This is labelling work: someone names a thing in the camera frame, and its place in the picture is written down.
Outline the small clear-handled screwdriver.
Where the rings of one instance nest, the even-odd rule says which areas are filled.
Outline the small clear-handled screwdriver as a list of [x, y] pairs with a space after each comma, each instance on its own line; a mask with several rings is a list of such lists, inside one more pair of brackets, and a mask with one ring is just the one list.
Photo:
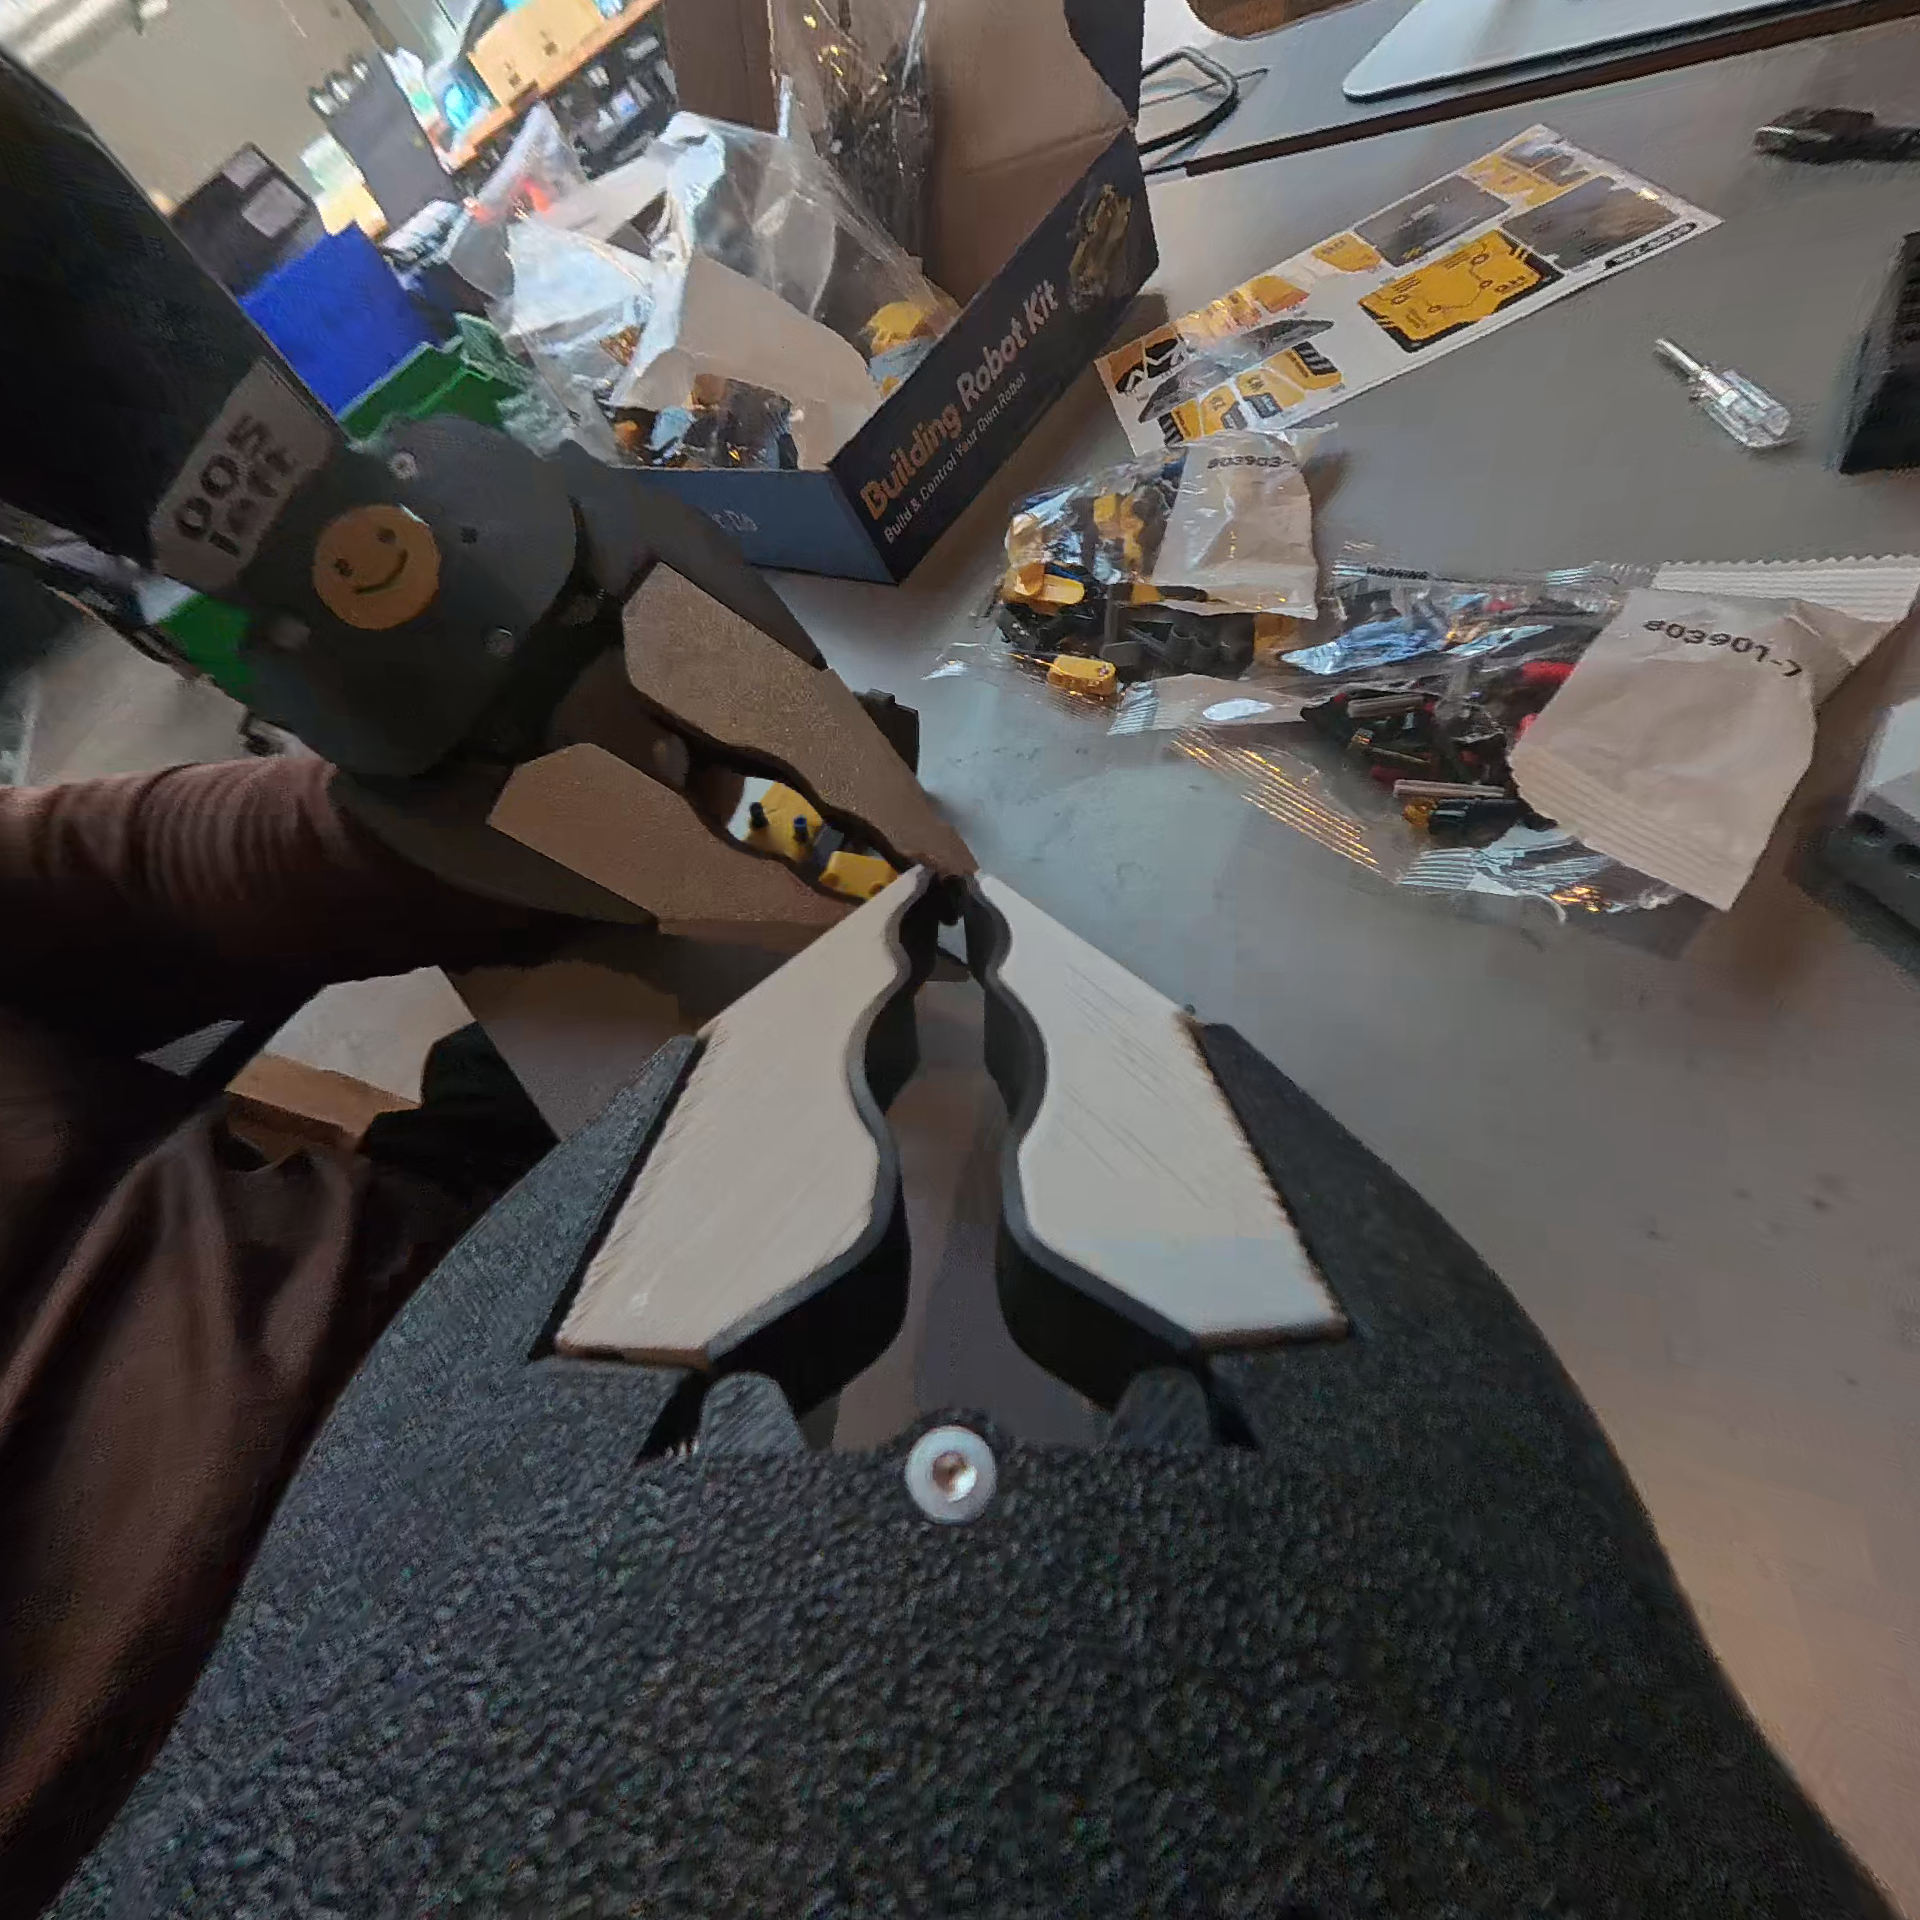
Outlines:
[[1694, 406], [1740, 447], [1779, 450], [1793, 441], [1789, 410], [1745, 374], [1716, 367], [1670, 339], [1655, 341], [1655, 355], [1681, 380]]

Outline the silver stand base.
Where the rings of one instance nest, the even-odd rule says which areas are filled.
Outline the silver stand base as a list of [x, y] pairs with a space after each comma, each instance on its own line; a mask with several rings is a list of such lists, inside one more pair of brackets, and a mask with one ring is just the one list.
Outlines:
[[1343, 98], [1383, 102], [1436, 83], [1499, 78], [1806, 9], [1806, 2], [1415, 2], [1343, 74]]

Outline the grey hub brick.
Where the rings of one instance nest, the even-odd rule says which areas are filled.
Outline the grey hub brick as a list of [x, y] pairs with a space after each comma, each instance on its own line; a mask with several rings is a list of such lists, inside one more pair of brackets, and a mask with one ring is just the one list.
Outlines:
[[1917, 697], [1885, 712], [1825, 861], [1846, 890], [1917, 939]]

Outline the wooden shelf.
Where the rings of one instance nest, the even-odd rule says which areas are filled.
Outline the wooden shelf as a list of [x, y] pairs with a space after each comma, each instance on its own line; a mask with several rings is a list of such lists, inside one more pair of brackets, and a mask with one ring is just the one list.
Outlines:
[[475, 5], [446, 78], [475, 80], [482, 102], [439, 149], [446, 171], [465, 171], [534, 106], [588, 69], [608, 66], [630, 36], [663, 38], [663, 2], [516, 2]]

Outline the instruction booklet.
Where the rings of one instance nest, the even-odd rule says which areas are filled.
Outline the instruction booklet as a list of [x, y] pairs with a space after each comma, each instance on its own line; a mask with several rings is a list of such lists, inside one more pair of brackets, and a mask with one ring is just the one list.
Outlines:
[[232, 1091], [305, 1115], [416, 1107], [432, 1048], [469, 1024], [440, 969], [352, 981], [301, 1005]]

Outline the person's black trousers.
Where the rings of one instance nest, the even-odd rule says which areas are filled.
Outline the person's black trousers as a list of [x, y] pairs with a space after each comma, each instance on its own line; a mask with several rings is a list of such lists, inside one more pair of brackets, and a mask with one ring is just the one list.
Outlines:
[[555, 1129], [471, 1021], [439, 1037], [421, 1103], [374, 1118], [363, 1156], [395, 1176], [434, 1185], [469, 1211], [488, 1211], [560, 1143]]

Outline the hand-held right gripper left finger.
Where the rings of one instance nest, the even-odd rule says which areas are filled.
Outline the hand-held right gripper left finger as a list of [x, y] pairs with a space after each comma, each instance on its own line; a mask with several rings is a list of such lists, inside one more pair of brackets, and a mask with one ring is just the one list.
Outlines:
[[555, 1346], [645, 1366], [871, 1366], [908, 1304], [889, 1104], [918, 1067], [912, 868], [709, 1021]]

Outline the black battery box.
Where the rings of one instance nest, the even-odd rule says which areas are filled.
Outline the black battery box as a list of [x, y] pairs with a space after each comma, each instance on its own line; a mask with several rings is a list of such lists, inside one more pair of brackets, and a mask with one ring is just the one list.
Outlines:
[[1917, 231], [1903, 234], [1853, 355], [1836, 472], [1917, 469]]

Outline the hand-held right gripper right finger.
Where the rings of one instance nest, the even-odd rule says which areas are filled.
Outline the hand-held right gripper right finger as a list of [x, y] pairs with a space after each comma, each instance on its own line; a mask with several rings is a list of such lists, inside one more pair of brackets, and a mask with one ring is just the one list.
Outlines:
[[1001, 1308], [1030, 1357], [1343, 1338], [1198, 1024], [1001, 879], [964, 912], [1007, 1104]]

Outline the bag of black red pins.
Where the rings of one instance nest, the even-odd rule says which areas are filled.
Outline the bag of black red pins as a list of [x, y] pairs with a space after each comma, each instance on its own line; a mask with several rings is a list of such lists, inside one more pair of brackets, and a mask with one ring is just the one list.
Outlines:
[[1729, 910], [1828, 702], [1917, 611], [1917, 559], [1339, 565], [1325, 637], [1248, 693], [1163, 697], [1267, 820], [1440, 898], [1554, 918]]

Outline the heap of clear part bags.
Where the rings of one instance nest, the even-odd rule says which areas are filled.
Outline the heap of clear part bags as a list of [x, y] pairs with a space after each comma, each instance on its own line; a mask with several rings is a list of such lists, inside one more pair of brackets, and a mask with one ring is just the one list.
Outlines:
[[513, 156], [453, 244], [505, 434], [610, 469], [825, 472], [960, 305], [813, 149], [678, 111], [587, 179]]

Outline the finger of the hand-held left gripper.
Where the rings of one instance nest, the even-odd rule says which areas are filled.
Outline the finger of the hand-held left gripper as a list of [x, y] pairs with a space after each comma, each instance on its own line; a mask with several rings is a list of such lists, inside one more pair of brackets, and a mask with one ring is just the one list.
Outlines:
[[645, 712], [709, 759], [804, 791], [897, 867], [941, 879], [979, 868], [852, 686], [678, 567], [659, 562], [637, 583], [623, 650]]
[[661, 930], [828, 930], [897, 879], [886, 868], [867, 892], [820, 888], [588, 743], [516, 766], [488, 828], [637, 906]]

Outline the yellow grey brick assembly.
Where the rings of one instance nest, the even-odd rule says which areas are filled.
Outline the yellow grey brick assembly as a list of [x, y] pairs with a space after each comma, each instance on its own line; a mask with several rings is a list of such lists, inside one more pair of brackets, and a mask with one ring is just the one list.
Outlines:
[[804, 791], [784, 783], [771, 783], [745, 797], [742, 835], [749, 848], [784, 861], [839, 900], [874, 900], [901, 875], [889, 856], [833, 828]]

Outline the grey desk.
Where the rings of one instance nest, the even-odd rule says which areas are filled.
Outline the grey desk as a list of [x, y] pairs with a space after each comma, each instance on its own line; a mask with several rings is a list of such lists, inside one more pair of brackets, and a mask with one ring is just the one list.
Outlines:
[[[1842, 477], [1842, 366], [1917, 171], [1754, 153], [1789, 106], [1917, 119], [1917, 17], [1154, 188], [1138, 330], [1548, 125], [1721, 227], [1339, 410], [1333, 551], [1580, 562], [1917, 551], [1917, 477]], [[1745, 450], [1655, 355], [1779, 398]], [[1596, 1408], [1748, 1708], [1917, 1914], [1917, 976], [1801, 888], [1917, 631], [1825, 708], [1724, 918], [1422, 898], [1192, 759], [1007, 686], [928, 683], [1020, 492], [1122, 456], [1082, 378], [903, 590], [783, 577], [856, 683], [923, 715], [982, 867], [1226, 1021], [1513, 1286]]]

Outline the clear bag of black parts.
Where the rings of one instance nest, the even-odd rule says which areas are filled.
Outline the clear bag of black parts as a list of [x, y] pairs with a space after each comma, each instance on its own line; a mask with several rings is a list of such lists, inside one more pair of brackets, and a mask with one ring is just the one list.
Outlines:
[[923, 262], [937, 114], [928, 2], [772, 2], [783, 132]]

